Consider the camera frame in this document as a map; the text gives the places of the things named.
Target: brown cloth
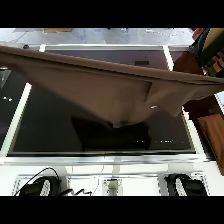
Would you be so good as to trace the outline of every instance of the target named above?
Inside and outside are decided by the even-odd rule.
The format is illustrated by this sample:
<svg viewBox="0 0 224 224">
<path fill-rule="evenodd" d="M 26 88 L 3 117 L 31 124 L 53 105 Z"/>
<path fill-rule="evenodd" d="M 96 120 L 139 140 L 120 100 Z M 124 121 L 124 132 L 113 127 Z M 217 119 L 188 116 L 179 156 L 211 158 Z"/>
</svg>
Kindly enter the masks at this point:
<svg viewBox="0 0 224 224">
<path fill-rule="evenodd" d="M 224 121 L 220 114 L 198 118 L 200 127 L 215 154 L 220 172 L 224 176 Z"/>
<path fill-rule="evenodd" d="M 224 80 L 215 77 L 3 46 L 0 65 L 16 70 L 32 85 L 79 104 L 114 127 L 146 120 L 155 110 L 153 106 L 177 116 L 189 100 L 224 90 Z"/>
</svg>

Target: metal frame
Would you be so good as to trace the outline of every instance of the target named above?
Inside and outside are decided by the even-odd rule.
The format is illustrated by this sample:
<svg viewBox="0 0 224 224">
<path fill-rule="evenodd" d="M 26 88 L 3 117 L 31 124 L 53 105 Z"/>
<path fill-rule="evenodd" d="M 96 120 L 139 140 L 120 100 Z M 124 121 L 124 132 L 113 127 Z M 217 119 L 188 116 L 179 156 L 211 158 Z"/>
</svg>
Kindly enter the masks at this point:
<svg viewBox="0 0 224 224">
<path fill-rule="evenodd" d="M 168 69 L 172 70 L 173 60 L 170 55 L 171 51 L 184 51 L 188 46 L 155 46 L 155 45 L 79 45 L 79 44 L 60 44 L 60 45 L 31 45 L 31 50 L 161 50 L 167 59 Z M 193 130 L 193 124 L 190 123 L 187 113 L 183 110 L 183 120 L 190 137 L 191 145 L 197 154 L 180 154 L 180 155 L 142 155 L 142 156 L 108 156 L 104 153 L 102 156 L 93 155 L 88 157 L 7 157 L 7 154 L 16 138 L 16 131 L 22 118 L 23 110 L 29 97 L 31 85 L 26 84 L 24 92 L 10 124 L 6 138 L 0 152 L 0 164 L 4 165 L 97 165 L 97 164 L 158 164 L 158 163 L 195 163 L 210 161 L 203 150 L 200 138 L 196 129 Z"/>
</svg>

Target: floor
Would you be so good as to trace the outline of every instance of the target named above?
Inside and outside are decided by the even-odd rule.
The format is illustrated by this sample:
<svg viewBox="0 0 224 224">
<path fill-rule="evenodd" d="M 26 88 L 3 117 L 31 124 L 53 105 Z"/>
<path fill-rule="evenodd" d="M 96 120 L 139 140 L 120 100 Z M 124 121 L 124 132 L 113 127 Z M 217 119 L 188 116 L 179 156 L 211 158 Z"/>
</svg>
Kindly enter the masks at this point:
<svg viewBox="0 0 224 224">
<path fill-rule="evenodd" d="M 44 33 L 44 28 L 0 28 L 0 45 L 22 44 L 150 44 L 190 45 L 189 28 L 73 28 Z"/>
</svg>

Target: brown box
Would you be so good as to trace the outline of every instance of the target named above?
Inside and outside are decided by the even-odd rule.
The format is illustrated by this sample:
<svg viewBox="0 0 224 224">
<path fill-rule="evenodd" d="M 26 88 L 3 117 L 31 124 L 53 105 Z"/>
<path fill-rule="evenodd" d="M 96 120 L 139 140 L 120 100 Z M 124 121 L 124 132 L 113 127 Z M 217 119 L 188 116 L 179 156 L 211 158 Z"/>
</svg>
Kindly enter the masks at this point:
<svg viewBox="0 0 224 224">
<path fill-rule="evenodd" d="M 44 28 L 45 33 L 52 32 L 72 32 L 72 28 Z"/>
</svg>

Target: gray floor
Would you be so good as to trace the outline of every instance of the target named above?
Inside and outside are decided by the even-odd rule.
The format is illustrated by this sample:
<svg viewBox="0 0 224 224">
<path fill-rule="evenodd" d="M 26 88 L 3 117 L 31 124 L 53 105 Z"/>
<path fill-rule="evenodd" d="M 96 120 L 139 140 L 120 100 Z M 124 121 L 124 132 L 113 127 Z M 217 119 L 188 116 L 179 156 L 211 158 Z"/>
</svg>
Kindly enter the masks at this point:
<svg viewBox="0 0 224 224">
<path fill-rule="evenodd" d="M 44 33 L 43 28 L 0 28 L 0 45 L 21 44 L 172 44 L 190 45 L 188 28 L 73 28 L 72 32 Z"/>
</svg>

